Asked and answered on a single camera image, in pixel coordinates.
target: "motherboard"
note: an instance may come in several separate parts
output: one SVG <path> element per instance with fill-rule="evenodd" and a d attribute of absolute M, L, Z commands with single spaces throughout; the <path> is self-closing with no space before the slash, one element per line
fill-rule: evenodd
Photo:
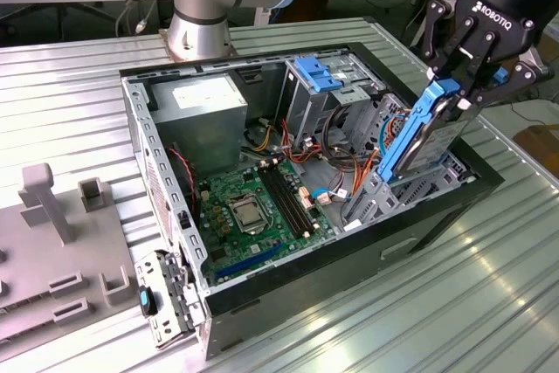
<path fill-rule="evenodd" d="M 209 253 L 203 273 L 212 285 L 335 236 L 287 160 L 212 176 L 198 188 L 199 231 Z"/>

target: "cpu socket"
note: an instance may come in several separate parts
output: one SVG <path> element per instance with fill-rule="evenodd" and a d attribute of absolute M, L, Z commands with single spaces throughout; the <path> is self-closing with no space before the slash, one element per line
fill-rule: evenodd
<path fill-rule="evenodd" d="M 266 212 L 255 194 L 232 197 L 228 205 L 238 228 L 244 233 L 258 235 L 269 225 Z"/>

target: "aluminum table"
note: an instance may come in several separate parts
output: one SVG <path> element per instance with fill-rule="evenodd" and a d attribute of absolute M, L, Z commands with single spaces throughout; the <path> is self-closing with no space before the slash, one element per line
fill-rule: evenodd
<path fill-rule="evenodd" d="M 419 60 L 360 18 L 231 35 L 241 54 L 360 41 L 415 92 L 426 82 Z M 47 161 L 55 191 L 90 176 L 110 182 L 133 259 L 163 247 L 132 154 L 117 69 L 169 62 L 159 36 L 0 50 L 0 205 L 17 202 L 20 165 Z M 557 181 L 494 123 L 480 117 L 465 134 L 506 179 L 491 197 L 430 248 L 265 335 L 210 362 L 193 338 L 157 352 L 137 307 L 0 370 L 557 372 Z"/>

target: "ram slot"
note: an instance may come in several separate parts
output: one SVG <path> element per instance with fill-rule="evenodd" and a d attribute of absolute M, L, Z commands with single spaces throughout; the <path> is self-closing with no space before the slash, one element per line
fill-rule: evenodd
<path fill-rule="evenodd" d="M 305 234 L 310 234 L 313 226 L 278 169 L 260 169 L 259 177 L 272 196 L 281 216 L 289 224 L 292 234 L 296 238 L 303 238 Z"/>

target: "yellow wire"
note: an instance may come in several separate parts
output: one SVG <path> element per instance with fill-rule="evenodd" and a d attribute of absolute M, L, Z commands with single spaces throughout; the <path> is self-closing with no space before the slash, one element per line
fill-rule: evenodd
<path fill-rule="evenodd" d="M 262 144 L 260 146 L 258 146 L 257 148 L 253 149 L 255 152 L 261 152 L 262 150 L 264 150 L 268 146 L 268 143 L 270 142 L 270 133 L 271 132 L 272 132 L 272 127 L 268 127 L 268 129 L 266 130 L 266 137 L 264 138 L 264 141 L 262 142 Z"/>

